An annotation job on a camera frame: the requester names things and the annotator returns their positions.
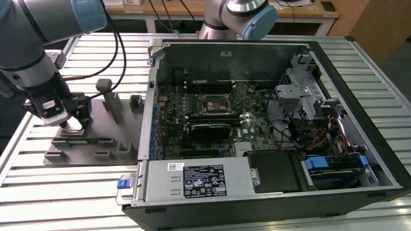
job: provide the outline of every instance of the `red wire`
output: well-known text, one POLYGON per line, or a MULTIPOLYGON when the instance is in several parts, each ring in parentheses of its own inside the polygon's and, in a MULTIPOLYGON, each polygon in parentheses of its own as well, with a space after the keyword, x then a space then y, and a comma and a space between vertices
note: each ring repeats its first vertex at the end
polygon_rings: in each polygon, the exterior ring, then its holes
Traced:
POLYGON ((317 133, 319 131, 321 131, 321 130, 327 130, 327 129, 325 129, 325 128, 316 129, 316 131, 315 131, 315 133, 313 133, 313 141, 315 141, 315 139, 316 139, 316 133, 317 133))

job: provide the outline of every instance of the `metal bracket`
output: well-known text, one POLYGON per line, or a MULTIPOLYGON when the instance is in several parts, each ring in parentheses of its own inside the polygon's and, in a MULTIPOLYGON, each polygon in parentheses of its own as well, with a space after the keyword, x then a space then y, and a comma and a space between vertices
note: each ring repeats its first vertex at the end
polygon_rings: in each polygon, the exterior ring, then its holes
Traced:
POLYGON ((66 57, 65 57, 65 54, 61 52, 61 50, 46 50, 45 54, 52 59, 52 62, 54 66, 57 67, 57 69, 58 70, 62 69, 65 61, 66 61, 66 57))
POLYGON ((251 173, 251 182, 253 186, 257 186, 261 184, 261 181, 259 180, 259 175, 257 175, 257 169, 256 168, 251 168, 249 169, 249 173, 251 173))
POLYGON ((300 98, 305 96, 297 85, 277 85, 275 92, 285 110, 293 110, 300 103, 300 98))
POLYGON ((324 116, 324 110, 333 109, 340 105, 339 100, 317 100, 313 103, 315 116, 324 116))

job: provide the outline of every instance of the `aluminum extrusion table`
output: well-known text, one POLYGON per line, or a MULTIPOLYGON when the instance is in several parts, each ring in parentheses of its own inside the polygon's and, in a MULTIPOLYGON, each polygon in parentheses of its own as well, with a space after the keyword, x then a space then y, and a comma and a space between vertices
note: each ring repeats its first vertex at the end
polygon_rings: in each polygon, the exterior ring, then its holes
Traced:
MULTIPOLYGON (((126 46, 126 76, 120 97, 145 96, 146 45, 150 39, 193 39, 193 35, 122 34, 126 46)), ((348 87, 408 171, 411 171, 411 104, 387 79, 356 42, 341 37, 268 36, 268 40, 316 40, 348 87)), ((86 75, 105 66, 114 51, 114 38, 94 33, 72 39, 65 47, 64 76, 86 75)), ((117 81, 121 55, 100 77, 117 81)), ((69 82, 72 91, 97 93, 98 77, 69 82)), ((49 167, 44 152, 57 127, 46 127, 26 114, 0 158, 0 230, 141 230, 116 204, 116 183, 134 166, 49 167)), ((122 197, 130 196, 126 191, 122 197)), ((193 230, 409 230, 411 198, 380 202, 332 218, 295 219, 267 223, 204 227, 193 230)))

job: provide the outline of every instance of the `warning symbols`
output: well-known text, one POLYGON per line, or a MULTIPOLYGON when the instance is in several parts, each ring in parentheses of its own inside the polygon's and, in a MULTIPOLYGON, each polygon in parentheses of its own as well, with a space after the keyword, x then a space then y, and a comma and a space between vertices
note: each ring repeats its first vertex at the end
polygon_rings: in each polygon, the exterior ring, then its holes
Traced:
POLYGON ((226 196, 222 165, 182 168, 184 197, 226 196))
POLYGON ((184 186, 185 187, 192 187, 192 180, 185 180, 184 181, 184 186))

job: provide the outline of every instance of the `cable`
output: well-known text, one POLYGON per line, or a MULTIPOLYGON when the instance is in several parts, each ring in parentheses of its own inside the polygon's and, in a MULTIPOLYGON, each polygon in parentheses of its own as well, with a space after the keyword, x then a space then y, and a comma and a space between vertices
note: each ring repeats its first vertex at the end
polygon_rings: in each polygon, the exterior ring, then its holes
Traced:
POLYGON ((277 2, 277 0, 275 0, 275 1, 276 1, 276 3, 277 3, 280 6, 283 6, 283 7, 291 7, 291 11, 292 11, 292 24, 293 24, 293 23, 295 23, 293 8, 295 8, 295 7, 301 7, 301 6, 291 6, 288 2, 285 2, 288 6, 284 6, 283 4, 280 4, 280 3, 277 2))
POLYGON ((192 18, 192 20, 193 20, 193 22, 194 22, 194 26, 196 26, 197 30, 200 30, 200 28, 198 28, 198 24, 197 24, 197 21, 194 20, 194 18, 193 18, 193 16, 192 16, 192 13, 190 13, 190 11, 189 11, 189 9, 188 9, 188 7, 186 7, 185 3, 182 2, 182 0, 180 0, 180 2, 181 2, 181 4, 182 4, 182 6, 184 6, 184 8, 185 8, 186 12, 188 12, 188 13, 189 13, 189 15, 190 15, 190 18, 192 18))
POLYGON ((162 3, 162 6, 164 6, 164 10, 165 10, 166 16, 168 16, 169 27, 170 27, 170 30, 173 31, 173 28, 172 28, 172 22, 170 22, 170 16, 169 16, 169 13, 168 13, 168 9, 166 9, 166 6, 165 6, 165 3, 164 3, 164 0, 161 0, 161 3, 162 3))
POLYGON ((153 7, 152 0, 148 0, 148 2, 149 2, 149 4, 150 4, 150 6, 152 6, 152 10, 153 10, 154 16, 156 16, 156 18, 158 19, 158 21, 160 21, 160 23, 161 23, 162 27, 164 27, 164 28, 165 28, 169 32, 172 32, 173 34, 178 34, 178 31, 177 31, 177 30, 172 30, 172 29, 169 29, 169 28, 165 26, 165 24, 164 24, 162 20, 160 19, 158 14, 156 13, 156 10, 154 10, 154 7, 153 7))
POLYGON ((315 139, 316 139, 316 133, 319 132, 319 131, 323 131, 323 130, 327 130, 325 128, 320 128, 320 129, 316 129, 315 130, 315 133, 313 133, 313 140, 312 141, 315 141, 315 139))
POLYGON ((124 78, 124 75, 125 75, 125 69, 126 69, 125 46, 124 46, 124 43, 122 43, 121 35, 120 35, 120 33, 118 33, 118 30, 117 30, 117 27, 116 27, 116 25, 114 25, 114 22, 113 22, 113 20, 110 19, 109 15, 108 15, 108 13, 106 13, 106 11, 105 11, 105 9, 104 9, 104 12, 105 12, 105 15, 106 15, 108 22, 109 22, 109 24, 110 24, 110 26, 112 26, 112 28, 113 28, 113 31, 114 31, 114 33, 116 33, 117 36, 118 36, 118 41, 120 41, 121 50, 122 50, 122 59, 124 59, 124 60, 122 60, 122 72, 121 72, 120 79, 118 79, 117 83, 114 84, 114 86, 113 86, 108 91, 100 92, 100 93, 94 94, 93 96, 88 97, 88 98, 86 98, 88 101, 92 100, 92 99, 94 99, 94 98, 97 98, 97 97, 101 96, 101 95, 105 95, 106 93, 112 92, 112 91, 117 88, 117 86, 120 85, 120 83, 121 83, 121 81, 122 81, 122 78, 124 78))
POLYGON ((236 108, 236 106, 238 106, 238 104, 244 101, 247 99, 247 97, 245 98, 243 98, 237 103, 236 103, 236 105, 233 105, 232 106, 232 108, 230 109, 234 109, 236 108))
MULTIPOLYGON (((105 11, 104 11, 104 13, 105 13, 106 19, 110 20, 108 13, 106 13, 105 11)), ((118 39, 117 39, 117 34, 116 34, 116 32, 113 32, 113 34, 114 34, 114 40, 116 40, 116 49, 114 49, 114 55, 113 55, 113 57, 112 57, 109 63, 106 64, 106 66, 105 66, 100 71, 97 71, 94 74, 90 74, 90 75, 86 75, 86 76, 72 76, 72 77, 65 77, 65 78, 62 78, 62 81, 66 82, 66 81, 72 81, 72 80, 78 80, 78 79, 85 79, 85 78, 94 77, 94 76, 97 76, 98 74, 101 74, 101 73, 109 68, 109 66, 110 66, 112 63, 114 62, 116 57, 117 57, 117 54, 118 54, 118 39)))

